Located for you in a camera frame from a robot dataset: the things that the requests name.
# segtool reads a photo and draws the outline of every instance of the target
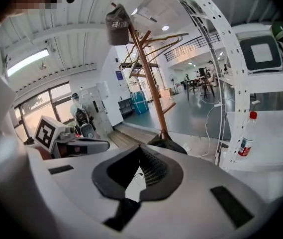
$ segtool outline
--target table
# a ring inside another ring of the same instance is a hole
[[[199,77],[199,78],[187,81],[188,101],[189,101],[189,83],[191,83],[191,82],[193,83],[193,93],[194,93],[194,89],[195,89],[194,84],[198,83],[198,82],[201,82],[201,84],[203,85],[203,88],[204,88],[204,98],[206,98],[206,89],[207,89],[206,85],[207,84],[210,86],[210,89],[211,89],[211,92],[213,94],[213,97],[215,97],[214,90],[213,90],[209,80],[205,76],[202,76],[202,77]]]

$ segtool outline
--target blue container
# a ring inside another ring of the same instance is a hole
[[[149,110],[148,103],[145,98],[145,94],[143,93],[142,90],[137,91],[135,93],[131,93],[130,97],[137,114],[143,114]]]

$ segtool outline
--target floor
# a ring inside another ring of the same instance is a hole
[[[220,99],[219,88],[214,87],[215,98],[212,95],[208,95],[207,99],[204,99],[207,103],[216,103]],[[212,109],[214,104],[206,104],[202,101],[203,97],[200,97],[199,91],[196,89],[195,94],[193,91],[189,93],[189,101],[187,99],[187,92],[180,91],[178,95],[173,97],[161,98],[161,105],[164,109],[170,103],[175,101],[175,105],[170,111],[165,114],[165,119],[169,132],[175,132],[180,134],[186,134],[190,136],[207,137],[205,132],[205,123],[208,112]],[[232,100],[234,98],[234,89],[230,85],[226,84],[226,109],[227,111],[234,111],[235,103]],[[277,93],[261,93],[257,94],[257,100],[261,101],[260,104],[251,106],[251,110],[254,111],[281,111],[283,110],[283,92]],[[220,109],[214,108],[208,119],[207,131],[211,138],[218,139],[220,130]],[[133,114],[125,119],[125,122],[129,124],[139,125],[147,128],[160,129],[160,124],[154,104],[149,104],[149,111],[137,115]],[[230,129],[226,122],[224,139],[230,139]]]

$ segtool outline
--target red bottle cap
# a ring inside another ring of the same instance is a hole
[[[250,119],[256,120],[257,113],[256,112],[250,112]]]

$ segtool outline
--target white shelf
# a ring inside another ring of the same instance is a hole
[[[247,78],[250,93],[283,91],[283,71],[249,74]],[[235,87],[232,75],[225,75],[220,80]]]
[[[234,114],[227,112],[231,132],[233,132]],[[250,153],[244,160],[234,162],[231,169],[240,171],[283,169],[283,111],[257,112],[255,138]]]

